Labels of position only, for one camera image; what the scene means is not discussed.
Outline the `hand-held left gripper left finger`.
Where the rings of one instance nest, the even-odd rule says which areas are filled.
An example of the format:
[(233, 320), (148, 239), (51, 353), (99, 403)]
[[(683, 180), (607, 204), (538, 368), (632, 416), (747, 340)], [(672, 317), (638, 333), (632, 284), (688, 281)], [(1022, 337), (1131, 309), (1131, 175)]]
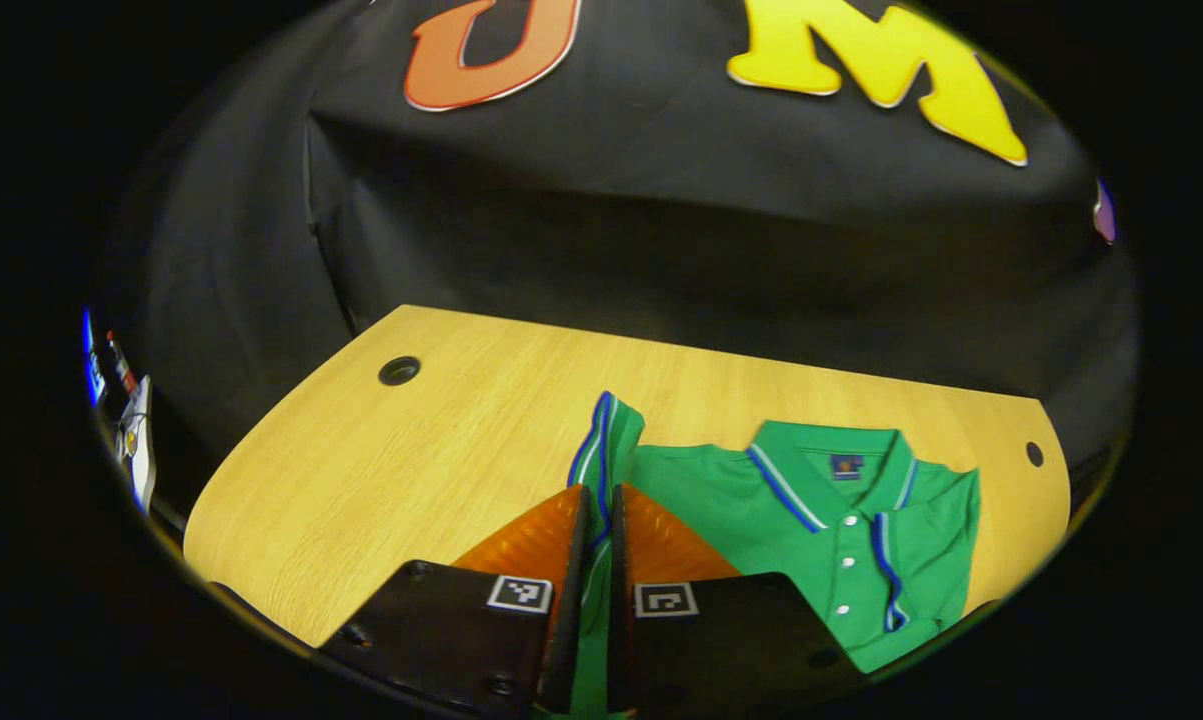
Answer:
[(454, 716), (565, 714), (589, 523), (588, 492), (573, 486), (454, 564), (410, 560), (319, 651)]

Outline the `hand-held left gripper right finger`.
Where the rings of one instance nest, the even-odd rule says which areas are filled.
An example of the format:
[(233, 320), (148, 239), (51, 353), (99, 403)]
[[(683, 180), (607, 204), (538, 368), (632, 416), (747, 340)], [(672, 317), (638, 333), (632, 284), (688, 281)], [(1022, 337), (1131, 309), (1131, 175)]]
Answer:
[(798, 716), (867, 678), (788, 575), (721, 569), (657, 579), (654, 560), (706, 559), (691, 532), (654, 530), (653, 502), (614, 489), (609, 712), (628, 716)]

